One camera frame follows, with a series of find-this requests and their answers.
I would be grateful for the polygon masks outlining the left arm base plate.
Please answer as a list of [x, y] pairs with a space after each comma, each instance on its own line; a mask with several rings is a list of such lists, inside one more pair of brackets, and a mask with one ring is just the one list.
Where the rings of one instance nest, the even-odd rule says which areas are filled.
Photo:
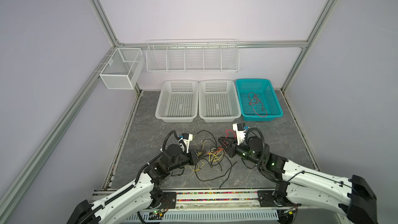
[[177, 192], [163, 192], [152, 199], [150, 208], [174, 209], [177, 203]]

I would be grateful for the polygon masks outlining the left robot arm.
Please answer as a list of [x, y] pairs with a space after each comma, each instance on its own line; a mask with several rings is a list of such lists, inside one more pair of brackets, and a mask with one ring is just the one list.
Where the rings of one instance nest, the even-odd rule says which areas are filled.
[[114, 193], [89, 203], [84, 200], [72, 212], [69, 224], [119, 224], [134, 213], [148, 207], [158, 207], [163, 200], [159, 188], [173, 170], [194, 166], [207, 155], [204, 149], [192, 149], [185, 144], [186, 134], [171, 131], [163, 141], [161, 152], [138, 171], [136, 179]]

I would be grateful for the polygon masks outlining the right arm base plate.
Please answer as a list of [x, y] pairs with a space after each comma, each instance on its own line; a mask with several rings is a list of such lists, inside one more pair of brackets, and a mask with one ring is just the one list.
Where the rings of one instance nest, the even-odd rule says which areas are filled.
[[261, 207], [283, 207], [291, 204], [283, 192], [258, 190], [257, 195]]

